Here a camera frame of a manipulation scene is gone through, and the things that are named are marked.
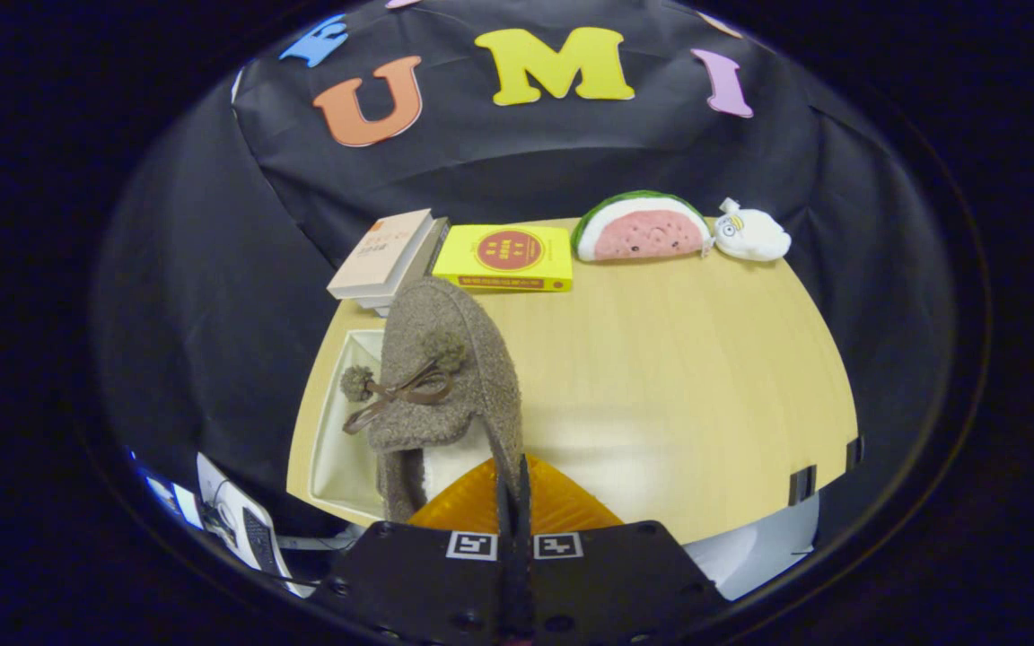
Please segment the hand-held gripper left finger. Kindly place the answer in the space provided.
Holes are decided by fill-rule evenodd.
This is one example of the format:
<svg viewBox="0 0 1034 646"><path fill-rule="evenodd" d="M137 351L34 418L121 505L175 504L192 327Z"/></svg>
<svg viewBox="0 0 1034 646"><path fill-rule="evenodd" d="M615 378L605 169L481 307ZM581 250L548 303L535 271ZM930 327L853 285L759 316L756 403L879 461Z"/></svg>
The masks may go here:
<svg viewBox="0 0 1034 646"><path fill-rule="evenodd" d="M514 641L512 491L504 465L486 479L492 531L376 522L329 570L311 605L381 645Z"/></svg>

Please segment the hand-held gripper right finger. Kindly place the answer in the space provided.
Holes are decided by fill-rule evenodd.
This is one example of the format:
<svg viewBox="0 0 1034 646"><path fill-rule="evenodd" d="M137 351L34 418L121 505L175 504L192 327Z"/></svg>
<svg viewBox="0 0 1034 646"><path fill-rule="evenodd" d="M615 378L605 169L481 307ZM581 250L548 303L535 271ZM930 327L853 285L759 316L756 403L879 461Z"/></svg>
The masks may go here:
<svg viewBox="0 0 1034 646"><path fill-rule="evenodd" d="M729 605L667 528L624 523L545 459L525 459L530 645L670 645Z"/></svg>

